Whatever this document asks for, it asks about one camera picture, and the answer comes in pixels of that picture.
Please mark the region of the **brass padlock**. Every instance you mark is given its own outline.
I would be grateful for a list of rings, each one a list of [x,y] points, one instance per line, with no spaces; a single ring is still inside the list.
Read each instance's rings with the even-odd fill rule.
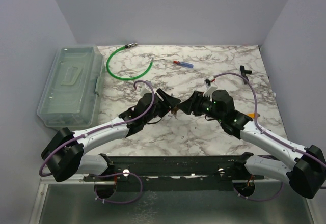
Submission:
[[[178,110],[179,110],[179,109],[178,109],[177,107],[173,108],[173,109],[171,110],[171,114],[173,114],[173,115],[177,115]]]

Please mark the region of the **green cable lock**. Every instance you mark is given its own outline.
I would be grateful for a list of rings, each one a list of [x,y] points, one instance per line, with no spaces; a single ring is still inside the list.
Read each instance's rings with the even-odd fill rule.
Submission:
[[[105,69],[107,71],[107,73],[114,79],[116,80],[120,80],[120,81],[136,81],[142,77],[144,77],[145,75],[147,75],[149,73],[149,71],[151,70],[152,66],[153,66],[153,60],[151,60],[149,62],[149,65],[146,67],[146,69],[141,72],[140,74],[134,75],[134,76],[129,76],[127,77],[127,73],[126,71],[121,71],[120,73],[114,73],[111,70],[111,61],[114,58],[114,56],[116,56],[116,54],[126,50],[126,49],[131,49],[134,47],[137,47],[138,44],[137,43],[129,43],[129,44],[125,44],[124,46],[121,46],[119,48],[117,48],[116,50],[114,50],[107,58],[106,62],[105,62]]]

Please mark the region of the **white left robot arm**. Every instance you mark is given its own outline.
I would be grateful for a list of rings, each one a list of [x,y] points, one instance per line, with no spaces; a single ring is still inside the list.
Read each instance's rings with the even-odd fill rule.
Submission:
[[[63,182],[74,174],[92,174],[106,181],[112,177],[113,163],[104,154],[87,153],[108,142],[134,135],[156,117],[162,118],[179,103],[162,89],[144,93],[137,104],[108,123],[79,131],[65,127],[56,132],[41,153],[48,176]]]

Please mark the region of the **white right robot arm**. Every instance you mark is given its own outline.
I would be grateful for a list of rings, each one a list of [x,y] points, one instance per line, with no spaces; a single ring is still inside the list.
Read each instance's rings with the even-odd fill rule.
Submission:
[[[293,143],[261,127],[235,109],[233,98],[227,91],[215,90],[211,96],[194,91],[178,108],[187,115],[205,115],[218,121],[227,134],[256,145],[275,157],[271,160],[246,154],[243,162],[234,167],[238,178],[267,176],[288,184],[307,199],[314,198],[325,182],[325,157],[319,147]]]

